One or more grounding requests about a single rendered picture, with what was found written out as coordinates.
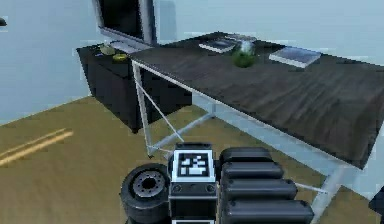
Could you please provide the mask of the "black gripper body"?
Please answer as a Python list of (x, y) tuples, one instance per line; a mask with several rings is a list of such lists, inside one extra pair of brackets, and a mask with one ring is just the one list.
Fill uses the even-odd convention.
[(169, 184), (167, 167), (160, 163), (138, 166), (125, 177), (120, 198), (132, 224), (163, 224), (169, 218)]

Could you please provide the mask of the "black low cabinet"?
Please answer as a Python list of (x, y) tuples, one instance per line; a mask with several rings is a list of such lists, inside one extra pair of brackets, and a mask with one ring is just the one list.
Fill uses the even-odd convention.
[[(92, 96), (137, 133), (142, 121), (131, 60), (115, 61), (98, 45), (77, 48), (77, 53)], [(149, 71), (140, 72), (142, 87), (165, 115), (192, 104), (190, 92)]]

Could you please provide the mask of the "grey framed television set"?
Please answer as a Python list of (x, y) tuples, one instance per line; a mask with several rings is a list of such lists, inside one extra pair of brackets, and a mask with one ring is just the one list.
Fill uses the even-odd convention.
[(92, 0), (102, 35), (138, 45), (154, 45), (156, 26), (154, 0)]

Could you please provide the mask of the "grey blue closed book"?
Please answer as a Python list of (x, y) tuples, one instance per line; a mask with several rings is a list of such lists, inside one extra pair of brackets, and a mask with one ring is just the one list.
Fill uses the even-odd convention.
[(272, 61), (298, 68), (306, 68), (320, 57), (320, 52), (290, 46), (284, 47), (269, 55), (269, 59)]

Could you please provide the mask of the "black furniture corner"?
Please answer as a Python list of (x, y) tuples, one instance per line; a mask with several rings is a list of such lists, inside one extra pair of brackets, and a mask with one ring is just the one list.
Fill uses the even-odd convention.
[(368, 207), (381, 216), (384, 216), (384, 186), (370, 200)]

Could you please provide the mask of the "dark wooden desk white frame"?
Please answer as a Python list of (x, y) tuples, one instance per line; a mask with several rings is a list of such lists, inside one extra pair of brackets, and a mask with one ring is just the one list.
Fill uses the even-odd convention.
[(133, 64), (224, 105), (259, 125), (259, 139), (297, 160), (311, 151), (334, 168), (313, 202), (322, 215), (347, 174), (363, 171), (384, 138), (384, 67), (330, 55), (306, 68), (273, 62), (279, 45), (256, 41), (256, 60), (234, 65), (228, 53), (202, 48), (214, 32), (139, 51)]

